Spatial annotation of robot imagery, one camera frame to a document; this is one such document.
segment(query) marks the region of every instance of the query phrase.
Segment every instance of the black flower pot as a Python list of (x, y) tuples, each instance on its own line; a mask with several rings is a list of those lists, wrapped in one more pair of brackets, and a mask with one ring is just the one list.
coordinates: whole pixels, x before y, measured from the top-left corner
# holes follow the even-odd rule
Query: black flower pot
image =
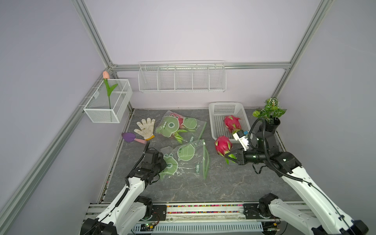
[[(270, 124), (268, 121), (265, 122), (266, 124), (265, 131), (269, 131), (274, 134), (279, 124), (281, 124), (281, 121), (278, 118), (273, 118), (273, 119), (274, 119), (274, 125)], [(259, 131), (262, 131), (262, 124), (259, 127)]]

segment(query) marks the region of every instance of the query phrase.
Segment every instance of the white plastic basket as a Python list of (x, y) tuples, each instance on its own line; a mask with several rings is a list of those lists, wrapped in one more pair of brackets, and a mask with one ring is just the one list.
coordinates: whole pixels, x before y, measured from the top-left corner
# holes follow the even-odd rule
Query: white plastic basket
[(152, 92), (210, 92), (226, 90), (224, 63), (145, 65), (138, 72), (139, 90)]
[(94, 123), (120, 123), (127, 108), (132, 88), (127, 79), (107, 79), (108, 85), (118, 84), (110, 95), (109, 107), (106, 84), (102, 81), (83, 110)]
[(231, 143), (239, 143), (236, 141), (228, 128), (224, 125), (225, 116), (233, 115), (240, 118), (239, 122), (242, 130), (250, 130), (246, 111), (241, 103), (235, 102), (216, 102), (209, 104), (210, 128), (212, 131), (213, 139), (224, 135), (228, 137)]

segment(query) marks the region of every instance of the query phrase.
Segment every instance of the work glove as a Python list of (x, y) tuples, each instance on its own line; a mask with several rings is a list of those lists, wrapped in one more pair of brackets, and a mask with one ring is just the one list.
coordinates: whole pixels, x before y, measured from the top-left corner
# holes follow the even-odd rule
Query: work glove
[(147, 118), (147, 120), (142, 119), (141, 122), (137, 122), (137, 125), (140, 127), (139, 129), (135, 129), (135, 132), (144, 137), (144, 140), (151, 140), (154, 138), (153, 131), (154, 131), (154, 123), (155, 119), (151, 120)]

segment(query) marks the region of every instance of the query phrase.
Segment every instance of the black cable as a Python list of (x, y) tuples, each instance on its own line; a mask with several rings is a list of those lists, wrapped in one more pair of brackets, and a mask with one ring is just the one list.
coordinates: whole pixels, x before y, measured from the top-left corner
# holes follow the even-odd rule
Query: black cable
[(158, 173), (158, 179), (156, 181), (150, 182), (150, 184), (157, 182), (160, 178), (161, 178), (161, 176)]
[(101, 219), (100, 221), (97, 222), (96, 225), (94, 225), (91, 229), (89, 229), (86, 233), (84, 233), (83, 235), (86, 235), (88, 232), (90, 232), (93, 228), (97, 229), (97, 226), (99, 225), (100, 222), (102, 222), (107, 216), (109, 215), (109, 213), (103, 218)]
[(138, 166), (138, 164), (142, 161), (142, 159), (144, 159), (145, 152), (146, 152), (146, 150), (149, 149), (149, 144), (150, 144), (150, 142), (148, 141), (148, 142), (146, 143), (146, 145), (145, 145), (144, 151), (143, 151), (143, 153), (142, 153), (140, 159), (139, 159), (139, 160), (137, 161), (137, 163), (134, 165), (134, 167), (132, 168), (132, 170), (136, 169), (136, 167)]
[(266, 165), (265, 165), (265, 166), (262, 166), (262, 167), (260, 168), (259, 172), (257, 173), (256, 168), (255, 168), (255, 166), (254, 166), (255, 164), (256, 164), (256, 163), (253, 163), (253, 164), (252, 164), (252, 167), (253, 167), (253, 169), (255, 170), (256, 174), (260, 174), (261, 171), (262, 171), (262, 168), (266, 167)]
[(254, 129), (256, 123), (257, 123), (259, 120), (261, 120), (261, 119), (262, 119), (262, 118), (258, 118), (258, 119), (252, 124), (252, 127), (251, 127), (251, 129), (249, 130), (249, 132), (248, 132), (248, 142), (249, 142), (249, 144), (251, 145), (251, 147), (252, 147), (253, 149), (256, 149), (256, 148), (252, 145), (252, 142), (251, 142), (251, 134), (252, 134), (252, 131), (253, 131), (253, 129)]
[(266, 147), (266, 139), (265, 139), (265, 126), (266, 126), (266, 121), (265, 121), (265, 119), (263, 119), (263, 118), (259, 118), (259, 119), (257, 119), (257, 120), (253, 123), (251, 130), (253, 130), (253, 127), (255, 126), (255, 123), (258, 122), (259, 120), (261, 120), (261, 122), (262, 122), (262, 141), (263, 141), (263, 144), (264, 144), (264, 154), (265, 154), (265, 156), (266, 156), (266, 160), (267, 160), (267, 162), (269, 163), (269, 165), (271, 165), (271, 167), (273, 167), (273, 169), (274, 169), (276, 172), (280, 173), (281, 175), (283, 175), (283, 176), (285, 176), (285, 177), (287, 177), (287, 178), (289, 178), (289, 179), (293, 179), (293, 180), (296, 180), (296, 181), (299, 181), (299, 182), (303, 182), (304, 180), (301, 179), (301, 178), (298, 178), (298, 177), (291, 176), (291, 175), (288, 175), (288, 174), (283, 173), (282, 171), (280, 171), (279, 169), (277, 169), (277, 168), (274, 166), (274, 164), (271, 162), (271, 160), (270, 160), (270, 156), (269, 156), (269, 153), (268, 153), (268, 149), (267, 149), (267, 147)]
[(284, 234), (285, 233), (285, 231), (286, 231), (286, 229), (287, 229), (287, 225), (288, 225), (288, 223), (286, 223), (286, 227), (285, 227), (285, 230), (283, 230), (283, 232), (280, 234), (280, 235), (282, 235), (282, 234)]
[(120, 197), (120, 199), (117, 201), (117, 203), (115, 204), (115, 207), (118, 207), (120, 205), (120, 203), (122, 202), (122, 200), (125, 198), (125, 196), (127, 195), (128, 191), (129, 191), (129, 180), (128, 178), (125, 178), (125, 184), (128, 186), (128, 188), (125, 189), (125, 191), (123, 192), (122, 196)]
[(313, 187), (314, 189), (316, 189), (317, 191), (319, 191), (324, 197), (326, 200), (328, 200), (328, 202), (332, 205), (332, 207), (335, 209), (335, 211), (337, 212), (337, 214), (339, 215), (340, 218), (343, 219), (343, 222), (345, 222), (345, 224), (347, 225), (347, 227), (350, 229), (350, 231), (355, 235), (356, 233), (354, 233), (354, 231), (351, 229), (351, 227), (347, 224), (345, 218), (343, 215), (340, 214), (340, 212), (337, 210), (337, 208), (333, 205), (332, 201), (330, 201), (330, 199), (323, 193), (321, 192), (318, 188), (316, 188), (312, 183), (309, 183), (308, 182), (308, 185), (310, 187)]

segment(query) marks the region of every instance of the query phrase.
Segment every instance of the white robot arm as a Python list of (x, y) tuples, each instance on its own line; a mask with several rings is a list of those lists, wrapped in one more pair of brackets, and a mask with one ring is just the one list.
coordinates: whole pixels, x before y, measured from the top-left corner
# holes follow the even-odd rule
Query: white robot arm
[[(250, 143), (249, 135), (257, 121), (263, 122), (263, 130), (256, 134), (257, 145), (254, 147)], [(279, 217), (306, 235), (366, 234), (368, 227), (361, 220), (354, 221), (342, 211), (316, 185), (301, 163), (291, 153), (279, 151), (273, 133), (265, 132), (265, 120), (259, 118), (256, 122), (252, 125), (250, 133), (241, 130), (234, 134), (234, 138), (240, 141), (243, 149), (231, 151), (225, 157), (239, 165), (250, 162), (253, 164), (265, 163), (268, 168), (275, 171), (298, 193), (311, 208), (316, 218), (301, 213), (274, 194), (268, 194), (259, 200), (260, 216), (264, 218), (271, 215)], [(237, 159), (228, 157), (229, 154), (234, 154)]]
[(126, 177), (126, 185), (112, 203), (97, 218), (87, 219), (80, 235), (126, 235), (143, 218), (152, 217), (152, 200), (139, 196), (153, 178), (167, 166), (163, 156), (148, 149)]

